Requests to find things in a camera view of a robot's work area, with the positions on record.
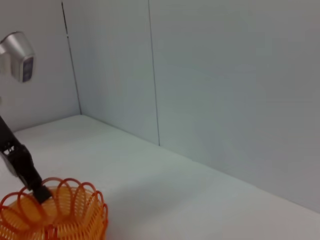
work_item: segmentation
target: orange plastic basket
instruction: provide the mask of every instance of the orange plastic basket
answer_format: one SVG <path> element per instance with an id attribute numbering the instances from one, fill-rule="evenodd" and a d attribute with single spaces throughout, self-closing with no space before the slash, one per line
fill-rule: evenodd
<path id="1" fill-rule="evenodd" d="M 103 195 L 88 182 L 47 178 L 42 182 L 52 198 L 40 205 L 26 188 L 0 203 L 0 240 L 104 240 L 108 207 Z M 6 200 L 16 197 L 9 206 Z"/>

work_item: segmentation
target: white wall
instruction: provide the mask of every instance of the white wall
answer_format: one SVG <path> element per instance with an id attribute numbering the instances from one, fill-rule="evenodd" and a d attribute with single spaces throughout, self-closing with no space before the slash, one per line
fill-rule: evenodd
<path id="1" fill-rule="evenodd" d="M 82 113 L 158 144 L 148 0 L 64 0 Z"/>
<path id="2" fill-rule="evenodd" d="M 36 54 L 31 82 L 0 75 L 0 115 L 12 130 L 80 113 L 61 2 L 1 0 L 0 39 L 23 31 Z"/>
<path id="3" fill-rule="evenodd" d="M 150 8 L 160 145 L 320 212 L 320 1 Z"/>

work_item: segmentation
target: white surface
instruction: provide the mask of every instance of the white surface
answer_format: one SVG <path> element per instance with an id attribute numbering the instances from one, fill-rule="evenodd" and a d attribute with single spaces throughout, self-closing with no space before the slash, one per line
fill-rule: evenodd
<path id="1" fill-rule="evenodd" d="M 318 240 L 320 215 L 86 116 L 17 132 L 43 177 L 92 182 L 109 240 Z M 0 162 L 0 197 L 21 183 Z"/>
<path id="2" fill-rule="evenodd" d="M 0 115 L 14 131 L 80 113 L 61 3 L 1 0 L 0 40 L 23 31 L 36 54 L 34 78 L 0 75 Z"/>
<path id="3" fill-rule="evenodd" d="M 320 1 L 150 8 L 160 145 L 320 212 Z"/>
<path id="4" fill-rule="evenodd" d="M 64 0 L 82 112 L 159 144 L 148 0 Z"/>

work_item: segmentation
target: white tabletop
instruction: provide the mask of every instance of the white tabletop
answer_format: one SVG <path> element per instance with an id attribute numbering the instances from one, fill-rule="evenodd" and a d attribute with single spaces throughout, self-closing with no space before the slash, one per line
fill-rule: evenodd
<path id="1" fill-rule="evenodd" d="M 320 214 L 89 117 L 16 136 L 43 178 L 102 191 L 109 240 L 320 239 Z M 22 187 L 3 162 L 0 173 L 1 198 Z"/>

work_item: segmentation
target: white table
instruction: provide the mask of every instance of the white table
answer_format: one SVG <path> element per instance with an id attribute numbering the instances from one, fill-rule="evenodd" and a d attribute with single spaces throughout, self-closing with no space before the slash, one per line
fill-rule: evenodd
<path id="1" fill-rule="evenodd" d="M 108 240 L 320 239 L 320 214 L 89 117 L 16 136 L 43 178 L 102 191 Z M 0 173 L 1 198 L 22 187 L 3 162 Z"/>

